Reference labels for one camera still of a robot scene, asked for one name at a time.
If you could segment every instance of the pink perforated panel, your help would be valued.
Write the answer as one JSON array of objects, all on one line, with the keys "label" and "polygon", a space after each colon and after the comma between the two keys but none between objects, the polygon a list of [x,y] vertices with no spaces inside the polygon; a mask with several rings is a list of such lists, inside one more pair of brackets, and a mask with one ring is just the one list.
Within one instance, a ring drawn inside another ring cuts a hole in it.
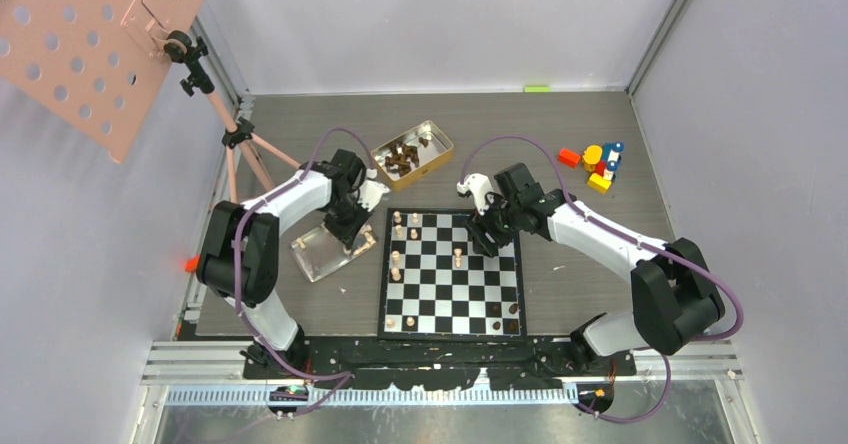
[{"label": "pink perforated panel", "polygon": [[0,75],[122,162],[171,65],[159,39],[202,2],[0,0]]}]

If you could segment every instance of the tripod leg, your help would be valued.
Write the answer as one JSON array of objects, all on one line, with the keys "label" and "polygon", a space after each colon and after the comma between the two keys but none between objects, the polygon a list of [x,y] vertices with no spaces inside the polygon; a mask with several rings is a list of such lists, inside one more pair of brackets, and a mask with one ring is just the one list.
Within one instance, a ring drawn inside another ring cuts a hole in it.
[{"label": "tripod leg", "polygon": [[239,144],[239,149],[241,149],[241,154],[244,156],[248,165],[250,165],[250,168],[253,169],[253,173],[256,174],[256,178],[259,179],[259,183],[262,184],[265,192],[273,189],[274,181],[271,180],[271,176],[268,174],[268,170],[265,169],[265,164],[262,163],[262,159],[259,157],[259,153],[253,147],[253,144],[250,141],[244,141]]},{"label": "tripod leg", "polygon": [[236,194],[236,159],[233,155],[233,150],[227,149],[227,178],[230,187],[230,201],[238,203],[238,195]]},{"label": "tripod leg", "polygon": [[[206,97],[209,99],[212,107],[215,108],[215,112],[217,112],[221,120],[224,121],[224,126],[227,128],[227,131],[236,132],[238,130],[238,126],[236,126],[235,121],[233,121],[232,116],[230,116],[230,112],[227,110],[227,106],[224,104],[224,101],[221,100],[221,96],[218,95],[218,92],[213,91],[206,94]],[[259,179],[259,183],[262,184],[265,191],[273,189],[274,183],[271,181],[271,176],[268,175],[268,170],[265,169],[265,166],[259,159],[259,153],[256,152],[256,149],[247,142],[239,144],[239,149],[241,149],[241,153],[244,155],[244,160],[247,161],[247,164],[253,170],[253,173],[256,174],[256,178]]]},{"label": "tripod leg", "polygon": [[256,142],[257,144],[259,144],[260,146],[265,148],[271,154],[273,154],[273,155],[279,157],[280,159],[282,159],[283,161],[287,162],[290,166],[294,167],[295,169],[300,167],[300,163],[298,163],[297,161],[295,161],[294,159],[289,157],[289,155],[286,154],[285,152],[283,152],[283,151],[277,149],[276,147],[272,146],[271,143],[269,143],[265,139],[262,139],[261,137],[256,135],[256,133],[253,133],[251,135],[251,137],[252,137],[254,142]]}]

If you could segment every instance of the white wall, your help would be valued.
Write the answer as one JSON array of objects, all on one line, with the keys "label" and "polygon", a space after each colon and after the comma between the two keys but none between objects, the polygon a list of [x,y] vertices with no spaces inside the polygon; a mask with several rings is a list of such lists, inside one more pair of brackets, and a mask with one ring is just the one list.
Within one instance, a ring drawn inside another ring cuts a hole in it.
[{"label": "white wall", "polygon": [[125,442],[186,292],[223,132],[174,68],[123,164],[0,78],[0,428]]},{"label": "white wall", "polygon": [[253,93],[626,86],[671,0],[209,0]]},{"label": "white wall", "polygon": [[739,293],[773,442],[844,442],[848,0],[692,0],[636,105],[679,234]]}]

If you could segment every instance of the orange object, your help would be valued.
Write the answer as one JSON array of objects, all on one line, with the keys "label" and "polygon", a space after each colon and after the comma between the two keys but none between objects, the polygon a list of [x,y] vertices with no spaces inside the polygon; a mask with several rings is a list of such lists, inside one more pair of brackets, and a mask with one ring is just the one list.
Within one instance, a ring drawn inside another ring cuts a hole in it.
[{"label": "orange object", "polygon": [[601,154],[603,154],[604,150],[601,146],[592,145],[586,148],[586,151],[583,153],[583,169],[586,169],[589,172],[594,172],[595,167],[601,162]]},{"label": "orange object", "polygon": [[580,163],[580,154],[563,147],[562,150],[559,151],[557,160],[568,167],[575,168],[577,167],[577,164]]},{"label": "orange object", "polygon": [[200,256],[194,256],[186,261],[186,272],[194,272],[197,270],[197,264],[200,263]]}]

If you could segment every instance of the gray table surface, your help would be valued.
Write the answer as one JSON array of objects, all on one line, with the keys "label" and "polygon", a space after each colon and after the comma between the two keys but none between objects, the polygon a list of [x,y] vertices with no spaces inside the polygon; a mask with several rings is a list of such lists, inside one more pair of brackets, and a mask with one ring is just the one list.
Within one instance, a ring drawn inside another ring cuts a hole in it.
[{"label": "gray table surface", "polygon": [[[455,183],[471,150],[496,135],[529,136],[554,154],[561,147],[580,153],[591,144],[620,140],[626,147],[609,192],[601,195],[589,188],[582,168],[558,164],[569,191],[596,212],[635,231],[666,240],[672,237],[642,134],[622,92],[260,96],[251,121],[260,136],[305,162],[318,138],[332,126],[356,131],[373,149],[428,119],[453,141],[453,160],[403,191],[389,194],[382,206],[470,209],[471,202],[457,196]],[[339,147],[364,152],[352,138],[339,133],[328,139],[319,157],[329,159]],[[263,156],[276,183],[291,177],[290,166],[267,153]],[[471,172],[491,176],[516,162],[527,164],[545,190],[556,187],[544,156],[520,141],[500,141],[485,148],[474,159]],[[260,193],[247,166],[239,167],[238,183],[242,199]],[[382,247],[310,283],[289,253],[289,244],[321,219],[320,213],[313,213],[283,236],[277,292],[308,335],[374,335]],[[382,207],[372,225],[376,235],[382,236],[386,225]],[[630,309],[628,284],[588,257],[536,236],[522,236],[521,246],[530,334],[566,334],[601,312]],[[211,293],[206,295],[197,332],[246,333],[233,309]]]}]

